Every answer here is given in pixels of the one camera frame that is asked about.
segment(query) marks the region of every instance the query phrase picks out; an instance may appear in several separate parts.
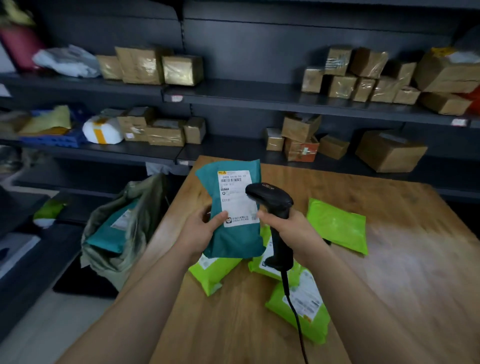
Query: white package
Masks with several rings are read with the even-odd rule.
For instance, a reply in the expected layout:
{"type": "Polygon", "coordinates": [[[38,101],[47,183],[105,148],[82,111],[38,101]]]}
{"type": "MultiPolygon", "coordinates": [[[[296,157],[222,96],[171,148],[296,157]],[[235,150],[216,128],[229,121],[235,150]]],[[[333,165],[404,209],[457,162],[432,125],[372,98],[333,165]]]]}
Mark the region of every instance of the white package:
{"type": "Polygon", "coordinates": [[[94,116],[85,122],[82,131],[90,143],[118,144],[123,140],[123,132],[117,118],[94,116]]]}
{"type": "Polygon", "coordinates": [[[100,76],[100,65],[96,57],[71,44],[68,48],[41,49],[32,60],[37,66],[54,69],[65,76],[100,76]]]}

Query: gray plastic bag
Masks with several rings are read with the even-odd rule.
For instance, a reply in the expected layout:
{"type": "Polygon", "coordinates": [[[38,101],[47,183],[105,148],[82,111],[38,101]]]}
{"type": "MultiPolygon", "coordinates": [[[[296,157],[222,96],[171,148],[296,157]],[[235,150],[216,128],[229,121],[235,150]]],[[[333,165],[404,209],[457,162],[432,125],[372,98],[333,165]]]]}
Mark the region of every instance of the gray plastic bag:
{"type": "Polygon", "coordinates": [[[121,290],[136,259],[145,251],[163,215],[168,209],[165,194],[167,180],[163,173],[141,182],[129,182],[111,202],[92,212],[82,235],[82,267],[90,266],[98,275],[107,278],[117,290],[121,290]],[[86,242],[109,216],[132,200],[139,198],[133,209],[125,232],[123,252],[118,255],[97,248],[86,242]]]}

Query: white plastic bag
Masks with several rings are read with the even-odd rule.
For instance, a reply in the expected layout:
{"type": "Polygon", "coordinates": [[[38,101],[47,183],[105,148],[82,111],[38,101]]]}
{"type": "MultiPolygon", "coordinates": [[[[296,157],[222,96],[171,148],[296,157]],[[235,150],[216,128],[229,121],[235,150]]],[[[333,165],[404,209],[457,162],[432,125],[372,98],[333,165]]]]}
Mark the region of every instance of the white plastic bag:
{"type": "Polygon", "coordinates": [[[68,48],[49,48],[39,50],[32,58],[40,67],[56,70],[72,77],[98,77],[100,65],[96,57],[85,49],[69,45],[68,48]]]}

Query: green mailer bag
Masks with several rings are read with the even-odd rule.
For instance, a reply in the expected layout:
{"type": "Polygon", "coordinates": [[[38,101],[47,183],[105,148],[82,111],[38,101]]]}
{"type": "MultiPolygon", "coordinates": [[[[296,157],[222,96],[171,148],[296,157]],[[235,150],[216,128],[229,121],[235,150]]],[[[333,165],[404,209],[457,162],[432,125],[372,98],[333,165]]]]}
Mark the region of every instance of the green mailer bag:
{"type": "Polygon", "coordinates": [[[258,205],[245,194],[245,187],[262,180],[260,160],[226,160],[207,164],[196,172],[212,197],[215,216],[228,211],[228,219],[213,233],[204,251],[207,258],[252,258],[265,251],[260,236],[258,205]]]}
{"type": "Polygon", "coordinates": [[[308,203],[307,220],[322,238],[368,255],[365,216],[346,212],[311,198],[308,203]]]}
{"type": "MultiPolygon", "coordinates": [[[[260,274],[265,274],[271,278],[282,280],[280,272],[274,268],[268,267],[265,265],[265,260],[273,255],[273,244],[272,244],[272,233],[270,231],[270,226],[263,225],[260,228],[260,235],[263,239],[264,246],[266,249],[261,256],[255,257],[251,262],[248,263],[248,269],[250,272],[256,272],[260,274]]],[[[297,261],[293,261],[293,267],[288,273],[288,285],[289,286],[298,286],[300,280],[301,265],[297,261]]]]}
{"type": "Polygon", "coordinates": [[[107,278],[120,291],[133,264],[145,251],[168,209],[166,191],[166,177],[163,173],[159,173],[140,182],[128,182],[117,197],[94,210],[90,214],[82,235],[82,256],[80,257],[82,267],[89,265],[98,275],[107,278]],[[138,203],[131,212],[121,254],[108,252],[87,242],[87,239],[113,213],[135,199],[138,199],[138,203]]]}
{"type": "Polygon", "coordinates": [[[199,261],[188,270],[200,282],[206,295],[210,296],[222,287],[220,281],[240,261],[239,258],[207,258],[202,254],[199,261]]]}
{"type": "MultiPolygon", "coordinates": [[[[316,344],[325,343],[330,315],[318,292],[312,274],[303,268],[300,283],[290,288],[290,300],[299,315],[302,333],[316,344]]],[[[297,321],[283,293],[282,283],[277,284],[265,307],[286,319],[295,328],[297,321]]]]}

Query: dark gray wall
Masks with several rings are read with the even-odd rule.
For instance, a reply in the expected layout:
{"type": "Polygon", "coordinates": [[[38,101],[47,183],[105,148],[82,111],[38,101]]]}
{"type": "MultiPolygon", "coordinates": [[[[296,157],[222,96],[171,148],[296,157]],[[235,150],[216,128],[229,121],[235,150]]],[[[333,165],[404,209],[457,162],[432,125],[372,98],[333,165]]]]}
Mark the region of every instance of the dark gray wall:
{"type": "MultiPolygon", "coordinates": [[[[30,0],[55,46],[75,44],[93,53],[114,54],[114,46],[163,45],[201,55],[207,78],[299,83],[303,69],[320,63],[328,46],[347,44],[410,56],[451,42],[471,12],[345,4],[187,1],[182,27],[171,7],[148,0],[30,0]]],[[[185,117],[188,105],[160,104],[152,97],[50,90],[11,90],[28,108],[55,101],[83,101],[104,107],[154,105],[163,115],[185,117]]],[[[281,127],[281,112],[193,105],[218,135],[259,138],[281,127]]],[[[400,122],[324,116],[320,133],[345,140],[362,128],[400,129],[400,122]]],[[[402,131],[429,145],[428,154],[480,160],[480,132],[410,123],[402,131]]]]}

